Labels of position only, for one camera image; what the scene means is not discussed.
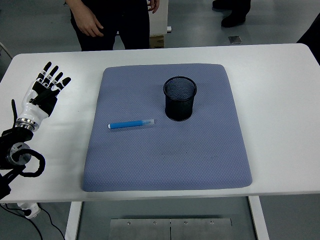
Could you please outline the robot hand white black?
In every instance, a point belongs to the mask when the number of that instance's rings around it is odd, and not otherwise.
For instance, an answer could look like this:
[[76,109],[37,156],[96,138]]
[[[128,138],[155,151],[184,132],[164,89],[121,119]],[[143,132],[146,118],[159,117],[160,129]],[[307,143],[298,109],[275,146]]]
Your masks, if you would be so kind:
[[71,81],[70,77],[62,78],[63,73],[57,73],[58,69],[57,65],[52,67],[49,61],[40,71],[22,100],[19,120],[27,119],[40,125],[44,119],[51,116],[58,101],[58,94]]

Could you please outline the person's right hand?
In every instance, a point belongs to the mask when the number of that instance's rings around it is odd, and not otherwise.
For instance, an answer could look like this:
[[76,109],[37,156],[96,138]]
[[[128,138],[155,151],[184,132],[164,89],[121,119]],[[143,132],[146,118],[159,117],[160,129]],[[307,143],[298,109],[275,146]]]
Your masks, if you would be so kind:
[[90,37],[103,37],[101,30],[104,28],[91,10],[85,9],[74,13],[74,19],[79,30]]

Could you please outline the person's left hand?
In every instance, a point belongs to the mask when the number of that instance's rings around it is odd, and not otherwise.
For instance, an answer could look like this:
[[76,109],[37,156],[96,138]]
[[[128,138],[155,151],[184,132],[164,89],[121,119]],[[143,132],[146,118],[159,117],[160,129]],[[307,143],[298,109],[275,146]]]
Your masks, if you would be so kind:
[[160,1],[159,0],[148,0],[147,6],[148,6],[148,11],[152,12],[154,14],[159,9]]

